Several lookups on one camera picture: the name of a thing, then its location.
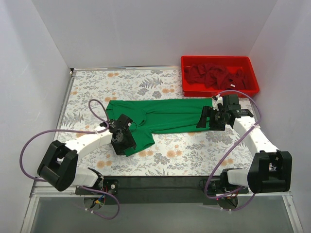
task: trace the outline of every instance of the black bracket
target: black bracket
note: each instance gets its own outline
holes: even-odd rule
[[[69,149],[65,143],[56,140],[50,144],[37,173],[58,191],[64,191],[74,180],[77,163],[77,151]]]
[[[117,120],[109,120],[109,131],[112,133],[111,145],[117,155],[125,155],[124,151],[129,148],[136,148],[136,142],[130,131],[133,123],[128,116],[121,114]]]
[[[291,186],[291,174],[292,156],[288,151],[261,151],[254,156],[247,182],[253,193],[287,192]]]

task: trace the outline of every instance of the shirt sleeve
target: shirt sleeve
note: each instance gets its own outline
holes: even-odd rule
[[[126,156],[130,156],[132,154],[140,152],[155,143],[151,134],[151,130],[145,127],[138,127],[137,129],[133,129],[132,136],[136,142],[136,148],[130,148],[125,150],[124,152]]]

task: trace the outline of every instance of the table surface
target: table surface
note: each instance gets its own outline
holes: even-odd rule
[[[70,96],[61,119],[61,129],[92,131],[100,121],[89,111],[90,99],[165,100],[187,99],[182,94],[181,72],[176,69],[77,71]],[[242,108],[252,110],[248,99],[240,99]],[[99,105],[94,111],[104,116]],[[80,133],[60,133],[65,142],[82,136]],[[78,163],[111,176],[206,176],[225,152],[239,139],[230,126],[225,132],[153,134],[155,144],[129,157],[116,155],[105,145]],[[249,167],[251,154],[244,143],[238,145],[217,170]]]

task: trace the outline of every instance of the wire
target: wire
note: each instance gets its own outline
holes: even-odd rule
[[[108,114],[107,114],[107,112],[106,112],[106,110],[105,110],[105,107],[103,106],[103,104],[102,104],[99,100],[96,100],[96,99],[91,99],[91,100],[88,102],[88,107],[89,107],[91,113],[92,113],[95,117],[97,117],[99,120],[101,120],[102,122],[104,122],[104,123],[106,124],[106,128],[103,129],[103,130],[97,131],[97,132],[95,132],[95,131],[80,131],[80,130],[58,130],[58,129],[56,129],[56,130],[46,130],[46,131],[37,133],[35,136],[31,137],[31,138],[25,143],[25,145],[23,146],[23,148],[22,148],[22,150],[21,150],[21,152],[20,152],[20,156],[19,156],[19,166],[20,166],[20,169],[21,169],[21,171],[24,173],[25,176],[27,176],[28,178],[33,179],[33,180],[35,180],[35,181],[46,182],[46,180],[44,180],[44,179],[40,179],[40,178],[37,178],[37,177],[34,177],[34,176],[30,175],[30,174],[25,170],[24,165],[23,165],[23,156],[24,156],[24,152],[25,152],[27,146],[28,146],[35,138],[37,138],[37,137],[39,137],[39,136],[41,136],[41,135],[43,135],[43,134],[46,134],[46,133],[53,133],[53,132],[68,132],[68,133],[96,134],[96,133],[103,133],[103,132],[105,132],[105,131],[108,130],[109,124],[108,124],[107,120],[102,119],[102,118],[99,117],[96,113],[94,113],[94,111],[92,110],[90,104],[91,104],[91,102],[93,102],[93,101],[96,101],[97,103],[99,103],[99,104],[102,106],[102,108],[103,108],[103,110],[104,110],[104,112],[105,112],[105,114],[106,114],[107,120],[109,120]],[[84,186],[80,186],[80,188],[81,188],[81,189],[84,189],[84,190],[87,190],[87,191],[90,191],[90,192],[102,193],[102,194],[105,195],[105,198],[106,198],[106,195],[108,195],[108,196],[112,197],[112,199],[114,199],[114,200],[116,201],[117,205],[118,205],[118,210],[117,210],[116,214],[113,215],[113,216],[111,216],[111,217],[104,216],[104,215],[102,215],[102,214],[100,214],[100,213],[97,213],[97,212],[95,212],[95,211],[92,211],[92,213],[94,213],[94,214],[96,214],[96,215],[98,215],[98,216],[100,216],[100,217],[102,217],[102,218],[104,218],[104,219],[108,219],[108,220],[114,219],[114,218],[118,215],[118,213],[119,213],[119,211],[120,211],[120,203],[119,203],[118,199],[117,199],[115,196],[113,196],[112,194],[110,194],[110,193],[108,193],[108,192],[99,191],[99,190],[87,188],[87,187],[84,187]]]
[[[79,187],[80,187],[81,189],[86,190],[86,191],[90,191],[90,192],[96,191],[96,192],[98,192],[98,193],[102,193],[102,194],[108,195],[108,196],[110,196],[112,199],[114,199],[114,200],[116,201],[117,205],[118,205],[118,210],[117,210],[117,212],[115,213],[115,215],[113,215],[113,216],[111,216],[111,217],[102,215],[102,214],[100,214],[100,213],[98,213],[98,212],[96,212],[96,211],[92,211],[92,210],[90,210],[90,209],[87,209],[87,210],[89,210],[89,211],[91,211],[92,213],[98,215],[99,217],[102,217],[102,218],[108,219],[108,220],[114,219],[114,218],[118,215],[118,213],[119,213],[119,211],[120,211],[120,202],[119,202],[119,200],[118,200],[115,196],[113,196],[112,194],[110,194],[110,193],[108,193],[108,192],[99,191],[99,190],[94,190],[94,189],[87,188],[87,187],[84,187],[84,186],[79,186]]]
[[[103,190],[105,191],[105,192],[108,192],[108,188],[105,186],[105,187],[103,187]],[[106,196],[105,196],[105,194],[103,194],[100,198],[98,198],[98,200],[101,200],[102,198],[106,198]]]
[[[137,124],[134,121],[133,121],[133,123],[136,125],[136,128],[133,131],[131,131],[131,133],[137,129]]]
[[[90,209],[92,209],[96,205],[95,201],[96,201],[96,199],[93,200],[93,203],[92,203]]]
[[[236,198],[238,196],[238,194],[239,194],[239,192],[237,192],[233,198]]]
[[[225,200],[229,202],[230,205],[234,206],[234,208],[237,207],[229,198],[226,198]]]
[[[100,102],[99,100],[97,100],[97,99],[91,99],[91,100],[89,100],[89,102],[88,102],[88,108],[89,108],[89,110],[91,111],[91,113],[92,113],[95,117],[97,117],[99,120],[105,122],[105,124],[107,125],[107,122],[106,122],[104,119],[102,119],[101,117],[99,117],[99,116],[93,111],[93,109],[91,108],[91,103],[92,103],[93,101],[95,101],[95,102],[97,102],[97,103],[99,103],[99,104],[101,105],[101,107],[103,108],[103,110],[104,110],[104,112],[105,112],[105,114],[106,114],[107,121],[109,120],[107,111],[106,111],[104,105],[102,104],[102,102]]]
[[[206,179],[202,179],[202,180],[200,180],[199,181],[199,187],[204,191],[204,187],[205,187],[205,182],[206,182],[207,180]]]
[[[252,126],[237,142],[235,142],[235,144],[225,153],[225,155],[221,158],[221,160],[218,162],[218,164],[216,165],[216,167],[212,170],[210,176],[208,177],[207,179],[207,182],[205,184],[205,188],[204,188],[204,194],[207,198],[209,199],[219,199],[219,198],[223,198],[223,197],[226,197],[228,196],[229,194],[233,194],[233,193],[237,193],[239,192],[240,190],[246,188],[246,187],[239,187],[233,191],[230,191],[228,193],[225,193],[225,194],[222,194],[222,195],[219,195],[219,196],[215,196],[215,197],[211,197],[209,195],[207,195],[207,188],[208,188],[208,185],[210,184],[210,181],[213,177],[213,175],[215,174],[215,172],[217,171],[217,169],[219,168],[219,166],[221,165],[221,163],[226,159],[226,157],[233,151],[233,149],[239,144],[241,143],[245,138],[246,136],[255,128],[255,126],[257,126],[260,122],[261,122],[261,111],[260,109],[258,108],[258,106],[256,105],[255,101],[250,97],[248,96],[247,94],[241,92],[241,91],[236,91],[236,90],[227,90],[227,91],[221,91],[218,93],[218,95],[221,95],[223,93],[226,93],[226,92],[236,92],[236,93],[239,93],[239,94],[242,94],[244,96],[246,96],[247,98],[249,98],[249,100],[255,105],[256,109],[258,110],[258,114],[259,114],[259,118],[258,120],[255,122],[254,126]],[[240,210],[242,208],[244,208],[245,206],[247,206],[249,204],[249,202],[254,198],[255,196],[255,193],[253,194],[253,196],[243,205],[243,206],[240,206],[234,210],[231,210],[231,211],[237,211],[237,210]]]

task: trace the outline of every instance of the black base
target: black base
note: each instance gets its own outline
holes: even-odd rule
[[[105,176],[104,182],[111,193],[111,184],[116,185],[115,196],[120,203],[203,203],[216,205],[216,200],[210,200],[204,195],[203,187],[207,177],[203,176]],[[220,184],[220,178],[212,179],[208,195],[225,193]],[[248,189],[239,193],[248,193]],[[77,195],[96,195],[83,189],[76,188]],[[105,204],[115,204],[115,201],[107,198]]]

